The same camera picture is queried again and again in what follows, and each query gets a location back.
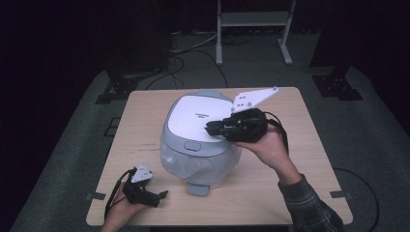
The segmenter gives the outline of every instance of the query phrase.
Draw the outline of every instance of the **left hand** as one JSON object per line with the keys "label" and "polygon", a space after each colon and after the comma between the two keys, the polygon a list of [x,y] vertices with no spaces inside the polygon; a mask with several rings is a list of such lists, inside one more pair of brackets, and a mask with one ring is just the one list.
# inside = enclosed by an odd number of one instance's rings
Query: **left hand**
{"label": "left hand", "polygon": [[124,198],[126,195],[123,193],[123,186],[124,183],[121,183],[121,186],[118,188],[117,194],[112,201],[113,206],[109,210],[105,222],[102,225],[102,232],[120,230],[127,225],[136,214],[148,208],[148,206],[142,204],[133,205],[127,198]]}

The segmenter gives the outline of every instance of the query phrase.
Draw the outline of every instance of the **dark background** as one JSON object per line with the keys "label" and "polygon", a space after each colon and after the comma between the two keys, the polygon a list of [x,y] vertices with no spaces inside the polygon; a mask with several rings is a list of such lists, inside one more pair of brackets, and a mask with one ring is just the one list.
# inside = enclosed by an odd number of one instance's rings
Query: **dark background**
{"label": "dark background", "polygon": [[[83,93],[106,63],[120,57],[142,70],[154,68],[139,56],[155,50],[156,44],[146,41],[150,36],[146,33],[130,36],[122,24],[129,18],[118,15],[113,2],[122,6],[132,1],[0,2],[2,231],[13,225]],[[157,25],[183,32],[216,28],[216,1],[146,2],[159,4],[156,16],[161,16],[161,23],[131,24],[135,28]],[[223,8],[266,11],[286,9],[287,4],[224,0]],[[142,9],[135,9],[137,15],[146,12]],[[408,133],[409,12],[408,1],[299,1],[291,29],[292,33],[321,31],[311,65],[343,61],[357,67]],[[145,41],[148,49],[130,47],[125,43],[130,38]],[[64,181],[58,173],[56,178]]]}

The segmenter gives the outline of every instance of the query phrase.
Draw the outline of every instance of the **right hand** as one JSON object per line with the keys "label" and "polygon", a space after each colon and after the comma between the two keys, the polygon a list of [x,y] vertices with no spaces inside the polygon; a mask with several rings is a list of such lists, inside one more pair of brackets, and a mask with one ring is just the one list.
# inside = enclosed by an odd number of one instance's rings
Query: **right hand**
{"label": "right hand", "polygon": [[298,169],[290,159],[277,128],[268,126],[268,132],[255,143],[235,142],[235,145],[248,149],[278,174],[282,185],[295,184],[302,180]]}

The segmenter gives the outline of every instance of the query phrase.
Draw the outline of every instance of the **hand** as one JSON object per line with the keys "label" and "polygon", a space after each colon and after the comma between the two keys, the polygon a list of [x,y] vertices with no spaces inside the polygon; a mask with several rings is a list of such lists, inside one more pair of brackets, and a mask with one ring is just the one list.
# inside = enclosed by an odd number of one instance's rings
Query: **hand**
{"label": "hand", "polygon": [[106,216],[104,224],[102,225],[102,232],[113,232],[120,230],[136,214],[148,208],[148,206],[142,204],[131,204],[123,193],[123,186],[124,183],[122,183],[118,188],[118,192],[112,201],[113,205]]}
{"label": "hand", "polygon": [[278,174],[283,185],[291,185],[302,180],[298,169],[288,156],[279,130],[272,125],[268,132],[255,143],[236,142],[235,145],[248,149]]}

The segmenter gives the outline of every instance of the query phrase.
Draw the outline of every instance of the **shirt cuff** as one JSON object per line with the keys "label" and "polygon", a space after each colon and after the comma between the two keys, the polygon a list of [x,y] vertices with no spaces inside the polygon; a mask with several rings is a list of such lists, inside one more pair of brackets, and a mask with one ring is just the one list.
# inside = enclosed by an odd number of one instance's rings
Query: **shirt cuff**
{"label": "shirt cuff", "polygon": [[278,187],[285,199],[298,199],[313,191],[313,188],[308,183],[304,174],[301,174],[302,180],[292,185],[282,185],[278,183]]}

